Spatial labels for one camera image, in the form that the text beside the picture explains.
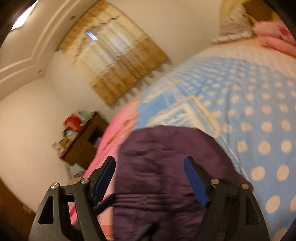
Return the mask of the beige window curtain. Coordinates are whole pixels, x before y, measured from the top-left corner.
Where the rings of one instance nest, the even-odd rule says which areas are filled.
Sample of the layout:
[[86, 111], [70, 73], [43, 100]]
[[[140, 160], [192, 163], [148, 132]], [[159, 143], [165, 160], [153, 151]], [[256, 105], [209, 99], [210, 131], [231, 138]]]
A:
[[57, 49], [107, 105], [168, 59], [149, 35], [105, 1], [91, 7]]

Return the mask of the grey patterned pillow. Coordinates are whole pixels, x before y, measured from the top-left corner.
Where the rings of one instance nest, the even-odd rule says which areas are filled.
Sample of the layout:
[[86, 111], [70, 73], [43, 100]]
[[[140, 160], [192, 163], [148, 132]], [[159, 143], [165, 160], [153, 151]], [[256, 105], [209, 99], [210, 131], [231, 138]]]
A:
[[222, 44], [251, 38], [252, 23], [245, 7], [238, 4], [220, 25], [219, 36], [212, 40], [213, 44]]

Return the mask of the red gift box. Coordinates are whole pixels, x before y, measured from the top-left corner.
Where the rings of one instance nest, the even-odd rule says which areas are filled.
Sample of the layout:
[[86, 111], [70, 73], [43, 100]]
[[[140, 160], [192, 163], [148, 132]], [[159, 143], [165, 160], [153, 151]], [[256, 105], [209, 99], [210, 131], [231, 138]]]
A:
[[69, 117], [66, 118], [64, 121], [64, 126], [70, 128], [74, 132], [81, 131], [81, 119], [76, 116], [75, 114], [71, 114]]

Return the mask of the pink folded quilt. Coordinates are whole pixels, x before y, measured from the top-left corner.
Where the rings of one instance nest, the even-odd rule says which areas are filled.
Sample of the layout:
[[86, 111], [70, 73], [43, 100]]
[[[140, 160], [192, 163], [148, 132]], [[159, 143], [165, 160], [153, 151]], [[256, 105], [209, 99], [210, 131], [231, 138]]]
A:
[[295, 57], [295, 39], [283, 21], [261, 21], [254, 25], [260, 45]]

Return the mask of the brown wooden desk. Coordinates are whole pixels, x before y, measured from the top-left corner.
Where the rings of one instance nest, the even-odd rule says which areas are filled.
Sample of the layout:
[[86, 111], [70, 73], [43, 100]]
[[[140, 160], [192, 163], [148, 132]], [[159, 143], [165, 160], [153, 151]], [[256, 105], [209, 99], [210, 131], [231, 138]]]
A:
[[70, 165], [78, 164], [83, 169], [88, 169], [96, 156], [97, 147], [95, 143], [102, 138], [109, 123], [94, 111], [91, 113], [82, 130], [60, 155], [60, 159]]

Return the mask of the purple padded jacket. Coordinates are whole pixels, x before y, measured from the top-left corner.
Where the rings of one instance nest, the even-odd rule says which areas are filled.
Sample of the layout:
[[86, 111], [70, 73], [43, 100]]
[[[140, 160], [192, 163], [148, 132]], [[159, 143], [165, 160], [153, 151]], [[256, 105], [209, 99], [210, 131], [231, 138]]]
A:
[[186, 157], [224, 184], [246, 181], [215, 139], [201, 130], [157, 126], [135, 131], [121, 145], [116, 160], [115, 240], [133, 240], [154, 222], [159, 230], [153, 240], [193, 239], [205, 208], [185, 174]]

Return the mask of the pink and blue bedspread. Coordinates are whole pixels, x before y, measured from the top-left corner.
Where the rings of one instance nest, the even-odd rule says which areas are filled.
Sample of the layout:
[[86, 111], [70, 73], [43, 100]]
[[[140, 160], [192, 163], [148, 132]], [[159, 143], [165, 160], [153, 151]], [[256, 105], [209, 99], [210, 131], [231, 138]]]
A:
[[199, 128], [254, 186], [271, 240], [295, 219], [295, 58], [257, 40], [213, 46], [176, 67], [110, 122], [85, 176], [135, 130]]

